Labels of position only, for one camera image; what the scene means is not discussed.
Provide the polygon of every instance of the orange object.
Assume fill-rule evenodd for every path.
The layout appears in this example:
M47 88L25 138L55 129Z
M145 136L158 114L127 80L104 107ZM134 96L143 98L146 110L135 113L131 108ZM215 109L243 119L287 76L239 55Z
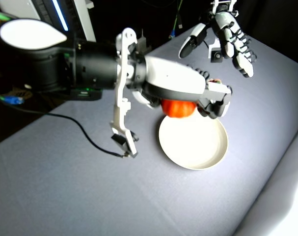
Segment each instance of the orange object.
M194 112L196 106L194 102L162 100L163 112L172 118L188 117Z

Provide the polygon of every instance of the white plate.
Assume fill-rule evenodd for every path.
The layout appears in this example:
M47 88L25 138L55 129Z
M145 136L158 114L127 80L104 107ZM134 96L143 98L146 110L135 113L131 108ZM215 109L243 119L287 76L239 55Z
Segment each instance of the white plate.
M202 117L197 110L188 118L165 117L160 125L159 140L169 159L191 170L216 165L228 148L222 123Z

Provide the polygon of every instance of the gray table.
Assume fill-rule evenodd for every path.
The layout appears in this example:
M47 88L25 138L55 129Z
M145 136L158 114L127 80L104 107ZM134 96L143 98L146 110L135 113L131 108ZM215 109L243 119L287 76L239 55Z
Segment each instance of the gray table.
M178 60L186 36L151 55ZM231 235L298 130L298 64L256 40L251 46L259 56L252 79L230 60L210 64L204 45L181 61L233 88L220 119L230 146L219 165L190 171L172 163L157 139L161 110L128 91L136 159L103 154L71 121L43 117L0 143L0 236ZM100 101L67 102L54 112L78 119L95 142L119 152L108 124L113 98L106 91Z

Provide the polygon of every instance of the white and black robotic hand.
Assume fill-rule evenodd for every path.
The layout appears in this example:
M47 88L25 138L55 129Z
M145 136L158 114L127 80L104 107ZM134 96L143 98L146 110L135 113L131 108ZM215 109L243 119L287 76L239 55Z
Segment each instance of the white and black robotic hand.
M136 51L136 33L126 28L116 45L70 38L51 25L33 19L0 22L0 78L32 92L63 96L69 100L98 100L103 89L114 89L112 139L136 156L135 133L125 127L131 103L130 89L140 103L158 107L163 99L195 102L203 116L223 116L232 90L206 81L200 70Z
M257 56L248 46L251 40L242 32L235 19L238 16L238 12L233 10L235 2L236 0L215 0L209 13L209 23L200 23L193 29L179 51L179 58L187 57L204 41L207 29L212 28L216 39L214 44L209 45L211 62L222 62L222 56L231 58L236 69L245 77L252 77L253 63Z

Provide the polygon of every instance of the blue light strip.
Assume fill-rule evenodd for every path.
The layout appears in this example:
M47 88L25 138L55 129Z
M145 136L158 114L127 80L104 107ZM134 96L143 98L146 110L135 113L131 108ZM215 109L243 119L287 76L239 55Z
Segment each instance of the blue light strip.
M62 26L64 27L64 30L65 31L68 31L68 26L66 24L66 21L65 21L64 16L61 13L61 10L60 10L60 7L59 7L59 4L58 4L57 0L52 0L52 1L53 1L53 4L54 4L55 9L57 11L57 14L58 14L58 17L60 19L60 22L61 22Z

